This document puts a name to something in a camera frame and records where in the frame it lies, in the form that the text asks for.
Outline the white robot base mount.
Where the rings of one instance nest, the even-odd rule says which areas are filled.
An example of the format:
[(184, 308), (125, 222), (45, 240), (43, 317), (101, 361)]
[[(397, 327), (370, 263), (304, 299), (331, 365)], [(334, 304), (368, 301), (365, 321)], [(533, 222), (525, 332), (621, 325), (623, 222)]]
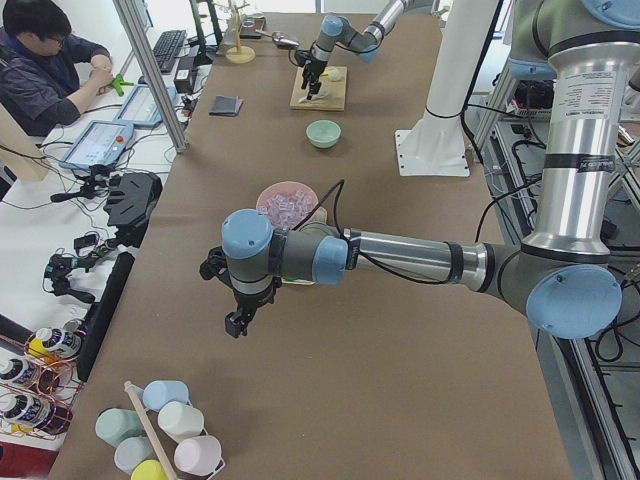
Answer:
[(498, 0), (452, 4), (423, 117), (412, 129), (396, 132), (396, 156), (402, 176), (470, 174), (461, 115), (501, 9)]

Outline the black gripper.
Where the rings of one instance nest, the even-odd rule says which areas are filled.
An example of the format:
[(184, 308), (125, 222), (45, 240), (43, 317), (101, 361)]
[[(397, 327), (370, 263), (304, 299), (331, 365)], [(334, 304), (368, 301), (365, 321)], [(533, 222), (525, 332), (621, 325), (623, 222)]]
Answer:
[(309, 87), (310, 98), (313, 98), (320, 92), (320, 76), (324, 73), (326, 66), (326, 61), (312, 57), (311, 62), (303, 68), (303, 82), (301, 89), (306, 90)]
[(267, 304), (273, 304), (277, 290), (282, 286), (280, 277), (273, 277), (267, 287), (258, 293), (244, 293), (234, 290), (234, 298), (237, 303), (235, 312), (225, 316), (225, 332), (233, 338), (246, 336), (249, 324), (254, 319), (259, 308)]

